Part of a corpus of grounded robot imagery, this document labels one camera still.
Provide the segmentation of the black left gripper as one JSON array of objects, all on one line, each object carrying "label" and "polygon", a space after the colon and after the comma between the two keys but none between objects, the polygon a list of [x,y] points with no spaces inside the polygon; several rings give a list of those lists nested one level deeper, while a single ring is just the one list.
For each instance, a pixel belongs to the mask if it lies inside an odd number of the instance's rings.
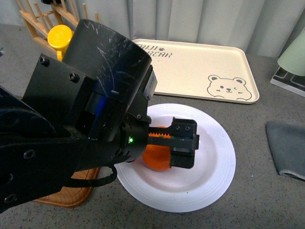
[{"label": "black left gripper", "polygon": [[120,133],[120,146],[114,164],[133,162],[144,153],[147,145],[159,145],[171,148],[170,167],[193,168],[195,151],[199,149],[195,120],[174,117],[166,128],[150,127],[148,122],[136,120],[130,115],[125,118],[117,115],[114,120]]}]

